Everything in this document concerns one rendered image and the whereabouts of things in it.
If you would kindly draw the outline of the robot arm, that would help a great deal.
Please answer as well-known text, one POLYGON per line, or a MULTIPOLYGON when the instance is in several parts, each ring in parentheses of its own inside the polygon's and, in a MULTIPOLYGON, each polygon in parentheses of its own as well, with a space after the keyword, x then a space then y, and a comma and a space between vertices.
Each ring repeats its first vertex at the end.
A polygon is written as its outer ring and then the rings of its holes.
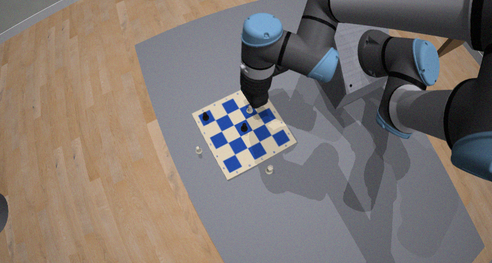
POLYGON ((242 61, 255 70, 278 65, 329 82, 339 59, 332 47, 338 23, 457 39, 484 52, 477 78, 452 90, 426 90, 440 70, 431 42, 370 29, 357 50, 367 75, 388 76, 379 126, 404 139, 416 131, 442 139, 455 167, 492 182, 492 0, 307 0, 296 34, 271 14, 249 16, 242 61))

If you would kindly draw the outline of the blue and cream chessboard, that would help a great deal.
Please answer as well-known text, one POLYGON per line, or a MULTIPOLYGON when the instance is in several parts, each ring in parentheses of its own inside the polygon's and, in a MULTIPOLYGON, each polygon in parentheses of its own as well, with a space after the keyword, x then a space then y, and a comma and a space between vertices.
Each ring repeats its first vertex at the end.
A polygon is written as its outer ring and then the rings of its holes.
POLYGON ((192 113, 227 180, 297 143, 269 99, 262 108, 252 108, 251 114, 249 104, 239 90, 192 113), (243 123, 245 132, 240 129, 243 123))

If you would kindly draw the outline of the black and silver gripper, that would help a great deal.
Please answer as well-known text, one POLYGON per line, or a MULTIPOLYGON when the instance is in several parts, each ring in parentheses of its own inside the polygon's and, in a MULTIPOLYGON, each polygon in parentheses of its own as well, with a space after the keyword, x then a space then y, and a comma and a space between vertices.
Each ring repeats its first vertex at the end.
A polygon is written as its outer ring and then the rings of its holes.
POLYGON ((255 70, 246 66, 241 58, 240 89, 252 108, 259 108, 268 102, 272 77, 286 71, 287 68, 278 65, 265 70, 255 70))

